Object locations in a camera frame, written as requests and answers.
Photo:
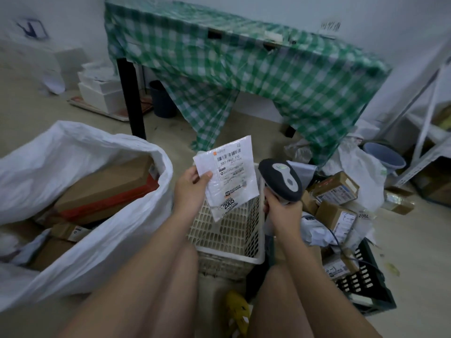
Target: trash bin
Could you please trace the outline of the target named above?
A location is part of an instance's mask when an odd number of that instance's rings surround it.
[[[374,156],[376,159],[379,159],[382,165],[387,169],[387,174],[390,174],[397,169],[401,169],[406,165],[405,160],[401,155],[379,143],[365,143],[364,151]]]
[[[177,106],[160,81],[151,81],[149,88],[152,96],[153,111],[156,116],[170,119],[177,115]]]

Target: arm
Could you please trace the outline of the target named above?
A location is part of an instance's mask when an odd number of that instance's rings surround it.
[[[211,172],[201,178],[193,166],[175,185],[172,215],[152,234],[148,244],[104,286],[93,292],[59,337],[131,337],[175,260],[186,233],[202,206]]]
[[[302,203],[282,205],[265,189],[269,216],[279,240],[302,307],[317,338],[380,337],[344,294],[330,281],[302,242]]]

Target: floor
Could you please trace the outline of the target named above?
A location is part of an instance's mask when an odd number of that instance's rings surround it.
[[[56,120],[77,121],[110,133],[130,134],[128,124],[72,107],[65,101],[76,95],[43,96],[37,85],[9,70],[0,71],[0,156],[32,140]],[[145,116],[148,141],[162,147],[174,166],[173,182],[191,166],[189,143],[195,132],[182,116],[160,119]],[[270,121],[232,112],[217,145],[252,135],[254,160],[283,157],[283,146],[292,142]],[[373,254],[386,277],[397,309],[369,317],[384,337],[448,337],[451,303],[451,209],[413,196],[415,210],[406,216],[380,209],[375,221],[377,246]],[[386,268],[393,264],[399,276]],[[196,336],[221,337],[215,313],[228,289],[243,291],[244,284],[201,277]],[[51,299],[0,313],[2,337],[53,337],[84,300],[83,295]]]

